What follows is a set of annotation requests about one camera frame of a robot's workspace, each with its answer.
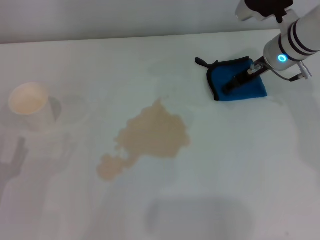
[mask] blue towel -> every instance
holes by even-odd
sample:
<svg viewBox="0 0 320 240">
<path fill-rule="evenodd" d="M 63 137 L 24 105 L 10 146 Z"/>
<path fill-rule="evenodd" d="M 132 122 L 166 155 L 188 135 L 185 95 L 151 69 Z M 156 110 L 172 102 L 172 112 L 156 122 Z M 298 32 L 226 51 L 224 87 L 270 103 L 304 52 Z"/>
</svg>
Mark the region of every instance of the blue towel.
<svg viewBox="0 0 320 240">
<path fill-rule="evenodd" d="M 205 63 L 199 58 L 196 58 L 195 62 L 208 68 L 207 80 L 212 90 L 214 100 L 216 101 L 254 99 L 266 97 L 268 95 L 260 76 L 233 89 L 228 95 L 223 93 L 222 87 L 225 84 L 231 81 L 231 79 L 238 73 L 250 68 L 253 61 L 249 57 L 224 62 L 216 61 L 211 65 Z"/>
</svg>

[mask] blue led light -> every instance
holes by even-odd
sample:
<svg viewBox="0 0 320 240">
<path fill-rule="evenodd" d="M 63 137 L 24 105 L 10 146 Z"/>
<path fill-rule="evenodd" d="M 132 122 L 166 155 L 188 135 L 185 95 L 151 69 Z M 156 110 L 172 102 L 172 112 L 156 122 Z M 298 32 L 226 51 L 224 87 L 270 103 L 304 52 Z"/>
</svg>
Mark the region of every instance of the blue led light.
<svg viewBox="0 0 320 240">
<path fill-rule="evenodd" d="M 286 62 L 288 60 L 288 58 L 287 58 L 286 55 L 281 54 L 281 55 L 278 56 L 278 60 L 280 62 L 284 63 L 284 62 Z"/>
</svg>

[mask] blue cloth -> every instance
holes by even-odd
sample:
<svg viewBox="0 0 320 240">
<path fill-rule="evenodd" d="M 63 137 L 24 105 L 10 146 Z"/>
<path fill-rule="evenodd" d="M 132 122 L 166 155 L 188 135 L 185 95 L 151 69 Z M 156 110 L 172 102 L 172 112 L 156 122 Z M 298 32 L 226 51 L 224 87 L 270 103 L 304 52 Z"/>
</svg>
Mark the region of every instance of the blue cloth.
<svg viewBox="0 0 320 240">
<path fill-rule="evenodd" d="M 233 89 L 228 95 L 222 92 L 222 87 L 227 84 L 235 75 L 250 68 L 252 60 L 237 62 L 227 65 L 216 66 L 211 73 L 211 79 L 219 101 L 236 101 L 266 97 L 267 91 L 260 76 L 252 81 Z"/>
</svg>

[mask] spilled liquid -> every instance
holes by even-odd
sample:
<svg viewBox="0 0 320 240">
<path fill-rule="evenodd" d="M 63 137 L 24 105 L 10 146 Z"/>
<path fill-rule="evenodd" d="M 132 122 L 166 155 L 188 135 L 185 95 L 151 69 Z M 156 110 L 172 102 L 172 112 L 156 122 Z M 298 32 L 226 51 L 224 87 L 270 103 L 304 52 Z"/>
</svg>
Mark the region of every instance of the spilled liquid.
<svg viewBox="0 0 320 240">
<path fill-rule="evenodd" d="M 160 99 L 130 119 L 114 141 L 119 154 L 105 154 L 97 167 L 98 175 L 105 181 L 111 181 L 124 169 L 131 168 L 141 156 L 175 158 L 179 150 L 190 143 L 181 117 L 167 112 Z M 121 157 L 123 151 L 127 158 Z"/>
</svg>

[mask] white tabletop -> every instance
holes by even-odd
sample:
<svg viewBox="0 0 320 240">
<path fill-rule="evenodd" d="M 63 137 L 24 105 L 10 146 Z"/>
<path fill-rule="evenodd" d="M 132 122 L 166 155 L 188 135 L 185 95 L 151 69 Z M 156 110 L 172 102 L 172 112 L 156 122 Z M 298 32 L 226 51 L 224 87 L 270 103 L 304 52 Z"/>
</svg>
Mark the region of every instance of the white tabletop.
<svg viewBox="0 0 320 240">
<path fill-rule="evenodd" d="M 0 239 L 318 240 L 320 56 L 305 61 L 312 80 L 268 72 L 268 97 L 235 102 L 214 101 L 195 64 L 256 60 L 278 33 L 0 45 Z M 50 91 L 46 133 L 8 110 L 30 81 Z M 158 99 L 189 143 L 102 179 L 102 156 L 128 155 L 115 138 Z"/>
</svg>

